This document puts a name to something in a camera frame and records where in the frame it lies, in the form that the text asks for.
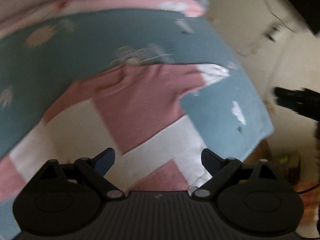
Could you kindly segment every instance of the black cable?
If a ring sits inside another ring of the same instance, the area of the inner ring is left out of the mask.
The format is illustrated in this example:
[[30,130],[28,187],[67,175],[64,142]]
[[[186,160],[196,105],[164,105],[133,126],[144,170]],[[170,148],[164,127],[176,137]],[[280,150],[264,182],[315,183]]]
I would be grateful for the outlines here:
[[294,31],[294,30],[292,30],[291,28],[289,28],[289,27],[285,24],[284,20],[282,20],[280,17],[278,17],[277,15],[275,15],[275,14],[273,13],[273,9],[271,8],[268,0],[264,0],[264,3],[265,3],[265,5],[266,5],[269,13],[271,13],[274,17],[276,17],[276,18],[283,24],[284,27],[286,27],[288,30],[292,31],[292,32],[295,33],[295,34],[297,34],[297,33],[299,32],[299,30]]
[[317,188],[317,187],[319,187],[319,186],[320,186],[320,183],[318,183],[317,185],[314,185],[313,187],[308,188],[308,189],[306,189],[306,190],[299,191],[299,192],[297,192],[297,193],[298,193],[299,195],[301,195],[301,194],[310,192],[311,190],[314,190],[315,188]]

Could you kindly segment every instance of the blue fabric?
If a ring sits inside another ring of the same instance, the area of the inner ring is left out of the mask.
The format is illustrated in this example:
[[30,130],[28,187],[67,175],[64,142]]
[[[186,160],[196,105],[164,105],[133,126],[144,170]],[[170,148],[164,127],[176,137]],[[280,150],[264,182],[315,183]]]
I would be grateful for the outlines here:
[[[194,33],[185,33],[175,23],[181,18]],[[73,33],[61,27],[61,19],[52,19],[0,40],[0,92],[11,87],[14,93],[10,107],[0,107],[0,159],[73,81],[107,70],[118,48],[138,50],[153,43],[172,56],[152,63],[188,64],[215,63],[212,53],[220,46],[205,18],[184,18],[178,12],[119,9],[64,19],[73,24]],[[57,33],[29,48],[26,39],[46,25],[55,26]]]
[[11,199],[0,204],[0,239],[10,240],[20,233],[20,228],[12,214],[13,201],[14,199]]
[[[262,101],[231,49],[216,31],[210,31],[212,62],[231,65],[230,77],[188,94],[180,102],[204,139],[207,147],[222,158],[241,161],[258,143],[273,132]],[[243,125],[231,112],[233,101],[240,106],[246,120]]]

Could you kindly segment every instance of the yellow object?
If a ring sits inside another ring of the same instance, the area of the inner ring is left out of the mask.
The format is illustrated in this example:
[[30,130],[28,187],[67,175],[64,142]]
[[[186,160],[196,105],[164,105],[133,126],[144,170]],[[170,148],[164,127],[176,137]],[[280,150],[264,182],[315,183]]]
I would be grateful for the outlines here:
[[284,164],[284,163],[287,163],[287,162],[289,162],[289,157],[288,156],[283,157],[282,159],[279,160],[280,164]]

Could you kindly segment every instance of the sleeve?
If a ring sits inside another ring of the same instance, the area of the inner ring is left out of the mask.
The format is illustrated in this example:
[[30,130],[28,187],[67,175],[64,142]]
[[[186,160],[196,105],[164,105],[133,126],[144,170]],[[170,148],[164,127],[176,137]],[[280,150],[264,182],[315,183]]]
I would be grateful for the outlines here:
[[165,68],[179,98],[230,76],[229,70],[216,64],[165,65]]
[[196,65],[165,65],[164,66],[171,89],[179,98],[197,91],[205,86],[201,73]]

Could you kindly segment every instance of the ribbed black plate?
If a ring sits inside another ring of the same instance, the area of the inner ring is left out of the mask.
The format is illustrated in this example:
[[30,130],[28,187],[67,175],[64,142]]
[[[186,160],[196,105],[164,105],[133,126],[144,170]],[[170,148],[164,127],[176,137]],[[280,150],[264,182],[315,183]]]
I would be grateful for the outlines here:
[[[17,240],[247,240],[249,236],[227,225],[209,202],[191,199],[187,192],[132,192],[119,202],[108,202],[98,218],[72,234],[44,237],[22,232]],[[271,237],[300,240],[297,234]]]

